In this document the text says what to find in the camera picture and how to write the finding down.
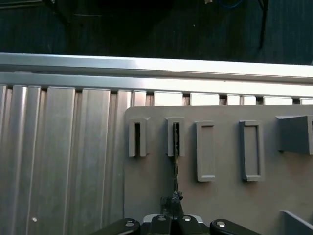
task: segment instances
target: metal ridge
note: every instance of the metal ridge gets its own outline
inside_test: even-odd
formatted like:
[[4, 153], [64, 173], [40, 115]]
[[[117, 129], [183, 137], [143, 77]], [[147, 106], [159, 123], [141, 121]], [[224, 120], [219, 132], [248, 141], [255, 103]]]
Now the metal ridge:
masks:
[[24, 72], [0, 73], [0, 85], [26, 85], [40, 87], [96, 88], [128, 91], [164, 91], [189, 93], [216, 93], [256, 96], [312, 98], [313, 86], [247, 81], [163, 79], [138, 77], [111, 77], [59, 74], [33, 74]]
[[0, 53], [0, 71], [313, 84], [313, 66]]

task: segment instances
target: dark floor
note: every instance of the dark floor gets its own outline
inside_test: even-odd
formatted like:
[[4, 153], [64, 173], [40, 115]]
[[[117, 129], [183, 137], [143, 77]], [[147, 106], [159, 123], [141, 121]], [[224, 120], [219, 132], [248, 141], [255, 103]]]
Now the dark floor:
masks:
[[270, 0], [262, 50], [257, 0], [231, 10], [204, 0], [145, 0], [140, 8], [134, 0], [96, 7], [92, 1], [78, 1], [80, 16], [67, 29], [45, 7], [0, 11], [0, 51], [305, 65], [313, 59], [310, 0]]

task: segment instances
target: gray bracket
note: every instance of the gray bracket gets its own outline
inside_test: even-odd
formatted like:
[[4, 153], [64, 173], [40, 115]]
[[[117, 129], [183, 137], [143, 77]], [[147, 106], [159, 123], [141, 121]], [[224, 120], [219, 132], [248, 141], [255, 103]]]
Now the gray bracket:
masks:
[[148, 118], [132, 118], [129, 121], [129, 156], [147, 155], [147, 120]]
[[197, 121], [197, 178], [199, 182], [215, 180], [214, 122]]
[[[177, 158], [178, 182], [184, 212], [207, 224], [225, 218], [260, 234], [279, 234], [281, 209], [292, 208], [303, 216], [312, 212], [308, 195], [313, 193], [313, 158], [277, 151], [277, 117], [312, 115], [313, 105], [129, 108], [126, 123], [149, 118], [149, 157], [124, 156], [124, 216], [141, 220], [160, 213], [160, 198], [173, 194], [173, 162], [168, 155], [173, 153], [169, 143], [173, 123], [178, 122], [184, 154]], [[264, 181], [243, 182], [242, 175]]]
[[313, 155], [313, 116], [280, 116], [279, 151]]
[[313, 235], [313, 225], [289, 211], [282, 211], [285, 235]]
[[167, 153], [169, 157], [174, 156], [173, 126], [175, 123], [179, 124], [179, 155], [183, 157], [185, 156], [185, 122], [182, 117], [167, 118]]
[[263, 126], [259, 121], [240, 121], [240, 149], [242, 179], [264, 180]]

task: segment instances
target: raised rectangular holder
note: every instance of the raised rectangular holder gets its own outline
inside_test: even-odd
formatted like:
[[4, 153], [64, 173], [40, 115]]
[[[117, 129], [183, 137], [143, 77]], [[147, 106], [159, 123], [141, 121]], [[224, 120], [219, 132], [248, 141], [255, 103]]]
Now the raised rectangular holder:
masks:
[[215, 180], [214, 122], [197, 121], [197, 179], [199, 182]]
[[241, 173], [245, 181], [264, 180], [263, 126], [259, 121], [240, 121]]
[[313, 116], [280, 116], [279, 151], [313, 155]]

